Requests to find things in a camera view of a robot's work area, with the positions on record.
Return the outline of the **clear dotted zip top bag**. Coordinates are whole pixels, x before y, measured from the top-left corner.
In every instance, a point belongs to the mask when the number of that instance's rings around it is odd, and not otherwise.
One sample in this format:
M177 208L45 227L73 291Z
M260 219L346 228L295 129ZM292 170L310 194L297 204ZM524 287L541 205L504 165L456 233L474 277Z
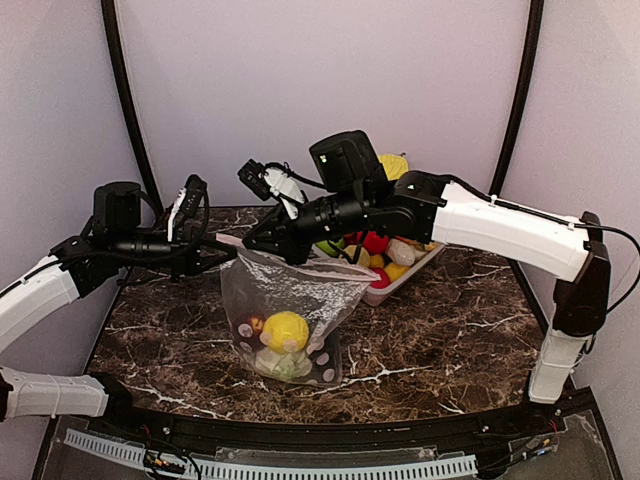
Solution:
M220 267L223 307L240 365L288 384L333 387L342 380L338 326L379 276L338 259L299 266L248 250L231 235L216 239L237 249Z

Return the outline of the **dark red cabbage toy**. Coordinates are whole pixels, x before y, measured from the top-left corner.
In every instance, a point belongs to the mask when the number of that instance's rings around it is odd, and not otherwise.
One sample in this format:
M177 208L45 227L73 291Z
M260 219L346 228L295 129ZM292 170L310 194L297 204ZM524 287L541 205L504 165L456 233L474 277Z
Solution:
M234 345L243 352L255 353L264 347L260 336L264 329L266 317L257 313L239 315L232 323L231 333Z

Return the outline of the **yellow lemon toy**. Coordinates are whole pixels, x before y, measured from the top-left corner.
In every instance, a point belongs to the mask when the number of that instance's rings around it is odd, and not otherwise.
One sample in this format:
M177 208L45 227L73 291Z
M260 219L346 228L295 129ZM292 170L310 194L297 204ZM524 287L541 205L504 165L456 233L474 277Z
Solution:
M267 318L260 339L276 353L299 352L309 339L309 325L295 312L279 312Z

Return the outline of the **white cauliflower toy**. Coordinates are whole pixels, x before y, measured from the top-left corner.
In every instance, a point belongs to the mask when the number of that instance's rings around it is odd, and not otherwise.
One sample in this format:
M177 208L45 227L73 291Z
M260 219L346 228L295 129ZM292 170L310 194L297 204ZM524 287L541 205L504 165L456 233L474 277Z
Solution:
M254 368L267 377L292 383L311 372L312 362L303 351L279 354L264 348L256 354Z

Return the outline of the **dark purple eggplant toy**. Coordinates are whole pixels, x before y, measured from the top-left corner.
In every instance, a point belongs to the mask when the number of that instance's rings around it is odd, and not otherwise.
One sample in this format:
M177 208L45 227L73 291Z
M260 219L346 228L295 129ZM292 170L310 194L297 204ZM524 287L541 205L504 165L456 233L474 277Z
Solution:
M328 330L322 333L312 333L304 348L304 353L314 370L333 366L336 353L332 333Z

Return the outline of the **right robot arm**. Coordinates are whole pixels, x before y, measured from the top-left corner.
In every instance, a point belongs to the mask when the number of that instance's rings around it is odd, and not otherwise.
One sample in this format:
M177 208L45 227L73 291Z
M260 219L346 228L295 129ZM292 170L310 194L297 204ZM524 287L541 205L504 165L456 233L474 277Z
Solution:
M306 261L320 241L376 232L493 253L555 277L554 316L528 382L528 397L556 403L587 344L616 308L610 300L607 227L585 212L559 216L488 195L449 174L411 170L387 177L361 130L325 138L310 148L324 195L308 200L305 179L289 167L248 161L241 182L275 209L244 238L249 249L291 265Z

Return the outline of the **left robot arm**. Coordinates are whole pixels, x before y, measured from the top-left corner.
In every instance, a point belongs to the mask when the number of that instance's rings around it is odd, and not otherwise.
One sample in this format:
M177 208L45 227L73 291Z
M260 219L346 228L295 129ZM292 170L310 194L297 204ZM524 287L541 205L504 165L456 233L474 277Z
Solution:
M162 271L173 280L204 273L237 255L237 241L207 234L207 219L187 228L197 212L208 213L206 183L191 175L168 214L153 210L155 223L141 225L151 198L135 182L112 182L94 192L93 213L82 232L53 247L37 265L1 292L1 347L7 349L52 313L84 298L128 267ZM79 415L102 417L128 409L131 395L108 374L55 376L1 369L1 418Z

